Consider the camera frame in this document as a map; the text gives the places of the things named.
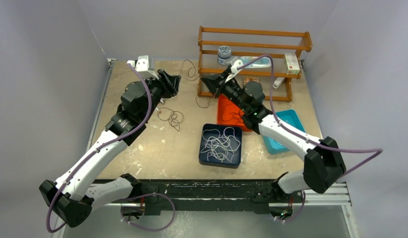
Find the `dark blue plastic bin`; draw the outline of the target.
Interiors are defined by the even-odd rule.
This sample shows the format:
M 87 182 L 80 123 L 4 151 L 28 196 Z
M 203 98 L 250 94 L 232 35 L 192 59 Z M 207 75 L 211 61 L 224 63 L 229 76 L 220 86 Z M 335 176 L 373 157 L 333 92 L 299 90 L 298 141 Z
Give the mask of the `dark blue plastic bin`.
M 236 169 L 241 163 L 242 129 L 205 124 L 202 127 L 198 161 L 202 165 Z

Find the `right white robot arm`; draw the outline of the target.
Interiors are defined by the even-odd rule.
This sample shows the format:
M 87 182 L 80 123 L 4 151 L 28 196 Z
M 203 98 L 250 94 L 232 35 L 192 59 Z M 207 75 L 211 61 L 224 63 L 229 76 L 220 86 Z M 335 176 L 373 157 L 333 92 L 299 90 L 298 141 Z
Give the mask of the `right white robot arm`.
M 272 196 L 276 201 L 283 202 L 300 190 L 324 193 L 347 171 L 334 139 L 306 134 L 278 119 L 273 110 L 264 106 L 265 94 L 260 83 L 250 81 L 240 87 L 235 79 L 227 81 L 224 73 L 204 76 L 201 81 L 214 97 L 224 95 L 239 107 L 248 129 L 272 138 L 302 159 L 301 171 L 287 173 L 274 183 Z

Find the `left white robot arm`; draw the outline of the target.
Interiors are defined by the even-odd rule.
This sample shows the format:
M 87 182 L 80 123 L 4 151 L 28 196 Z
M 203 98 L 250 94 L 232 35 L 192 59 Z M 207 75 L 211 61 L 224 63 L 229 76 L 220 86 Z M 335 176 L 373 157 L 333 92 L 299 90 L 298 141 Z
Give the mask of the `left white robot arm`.
M 117 200 L 137 202 L 143 196 L 141 182 L 130 174 L 92 187 L 104 168 L 128 148 L 145 130 L 146 122 L 160 103 L 177 95 L 181 76 L 159 69 L 157 76 L 129 83 L 121 95 L 117 112 L 106 124 L 96 143 L 64 175 L 45 180 L 39 187 L 49 207 L 71 228 L 83 223 L 91 212 Z

